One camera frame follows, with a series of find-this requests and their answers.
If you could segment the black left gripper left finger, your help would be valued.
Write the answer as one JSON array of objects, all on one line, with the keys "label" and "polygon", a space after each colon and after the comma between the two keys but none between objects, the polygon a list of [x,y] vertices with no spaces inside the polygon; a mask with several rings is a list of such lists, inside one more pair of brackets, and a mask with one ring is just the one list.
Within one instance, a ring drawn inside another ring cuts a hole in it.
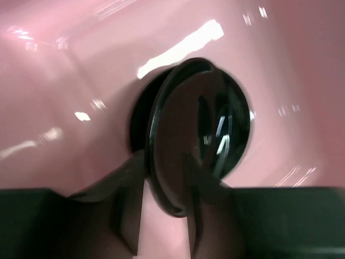
[{"label": "black left gripper left finger", "polygon": [[135,152],[118,169],[68,198],[79,205],[93,205],[88,220],[92,242],[109,244],[115,255],[138,253],[143,187],[144,150]]}]

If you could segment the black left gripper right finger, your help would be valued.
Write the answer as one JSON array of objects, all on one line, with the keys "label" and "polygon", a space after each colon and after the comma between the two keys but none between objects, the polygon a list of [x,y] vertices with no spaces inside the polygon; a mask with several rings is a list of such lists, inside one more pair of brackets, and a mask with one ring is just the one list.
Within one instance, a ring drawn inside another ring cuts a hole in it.
[{"label": "black left gripper right finger", "polygon": [[191,154],[183,155],[183,175],[191,258],[242,258],[233,190],[222,186]]}]

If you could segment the glossy black plate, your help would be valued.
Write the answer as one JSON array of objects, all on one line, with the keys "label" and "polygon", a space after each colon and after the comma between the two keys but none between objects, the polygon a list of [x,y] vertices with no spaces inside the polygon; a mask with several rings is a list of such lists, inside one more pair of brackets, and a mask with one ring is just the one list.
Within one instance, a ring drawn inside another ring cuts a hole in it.
[{"label": "glossy black plate", "polygon": [[186,215],[183,157],[216,179],[227,177],[250,138],[250,106],[239,84],[211,61],[187,59],[143,88],[129,126],[132,151],[145,151],[145,167],[161,208]]}]

